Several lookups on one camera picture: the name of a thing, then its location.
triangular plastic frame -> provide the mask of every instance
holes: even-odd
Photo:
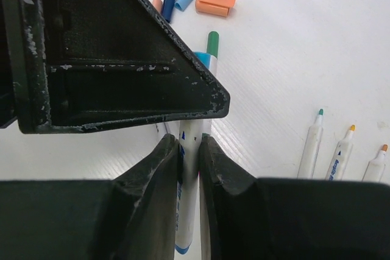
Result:
[[[24,133],[221,118],[230,96],[148,0],[3,0]]]

dark blue marker cap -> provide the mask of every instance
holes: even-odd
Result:
[[[169,23],[171,22],[172,11],[173,11],[173,6],[175,5],[175,1],[176,0],[164,0],[163,3],[163,9],[161,11],[161,15]]]

black plastic housing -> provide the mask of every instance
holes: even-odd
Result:
[[[6,128],[15,119],[11,64],[2,1],[0,0],[0,128]]]
[[[212,137],[199,164],[203,260],[390,259],[389,186],[255,178]]]
[[[2,3],[24,133],[96,132],[228,113],[228,92],[148,0]]]
[[[0,182],[0,259],[173,260],[178,150],[113,181]]]

black plastic bracket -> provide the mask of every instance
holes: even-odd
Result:
[[[0,182],[0,259],[173,260],[175,137],[113,181]]]
[[[148,0],[2,0],[24,133],[221,118],[230,97]]]

marker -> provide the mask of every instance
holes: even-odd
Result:
[[[159,13],[161,13],[163,8],[163,2],[161,0],[153,0],[152,5]]]
[[[164,19],[170,23],[172,18],[173,6],[175,5],[175,0],[164,0],[163,8],[161,9],[161,15]]]
[[[322,118],[324,110],[320,109],[316,121],[310,126],[306,137],[305,148],[303,149],[302,158],[300,159],[298,178],[311,179],[316,166],[319,145],[322,138]]]
[[[218,47],[219,47],[219,34],[215,31],[208,33],[207,38],[207,53],[218,58]]]
[[[327,176],[325,178],[326,180],[341,180],[342,176],[344,175],[349,156],[351,156],[352,152],[352,137],[354,132],[355,126],[352,125],[349,128],[346,137],[343,140],[340,140],[337,144],[335,154],[333,155]]]
[[[183,172],[177,182],[175,248],[187,253],[193,241],[197,195],[197,153],[202,140],[203,120],[180,121],[179,143]]]
[[[385,157],[388,151],[388,145],[384,144],[378,155],[369,161],[363,182],[380,182],[383,172],[385,171]]]

